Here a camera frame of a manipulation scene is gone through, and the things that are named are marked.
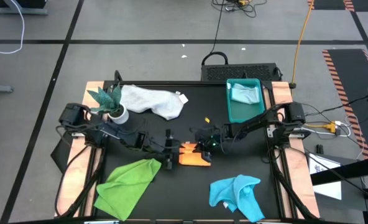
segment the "potted plant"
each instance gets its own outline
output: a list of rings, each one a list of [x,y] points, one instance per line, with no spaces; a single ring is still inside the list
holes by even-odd
[[[129,119],[129,112],[121,104],[122,92],[119,86],[109,93],[100,87],[98,87],[98,93],[91,90],[87,92],[99,103],[98,108],[91,108],[93,112],[108,113],[109,118],[116,124],[123,124]]]

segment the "orange object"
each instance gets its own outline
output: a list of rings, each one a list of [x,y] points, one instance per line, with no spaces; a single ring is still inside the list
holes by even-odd
[[[187,166],[210,166],[210,162],[206,162],[202,159],[200,152],[195,152],[196,144],[183,143],[180,148],[180,155],[178,156],[178,163]]]

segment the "green towel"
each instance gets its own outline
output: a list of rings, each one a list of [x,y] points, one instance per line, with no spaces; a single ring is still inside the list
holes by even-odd
[[[155,159],[143,159],[116,168],[105,184],[97,186],[99,196],[95,207],[125,221],[160,166]]]

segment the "black handle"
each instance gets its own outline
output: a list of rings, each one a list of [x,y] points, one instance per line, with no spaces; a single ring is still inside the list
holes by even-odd
[[[220,55],[224,58],[225,61],[225,65],[228,65],[228,58],[227,55],[222,53],[222,52],[210,52],[210,54],[208,54],[203,60],[202,60],[202,65],[205,65],[205,61],[212,55]]]

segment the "white towel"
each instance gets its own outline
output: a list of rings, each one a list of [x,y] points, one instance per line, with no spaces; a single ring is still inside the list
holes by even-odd
[[[164,90],[148,90],[135,85],[122,87],[121,104],[136,113],[151,109],[153,113],[170,120],[180,115],[184,103],[180,95]]]

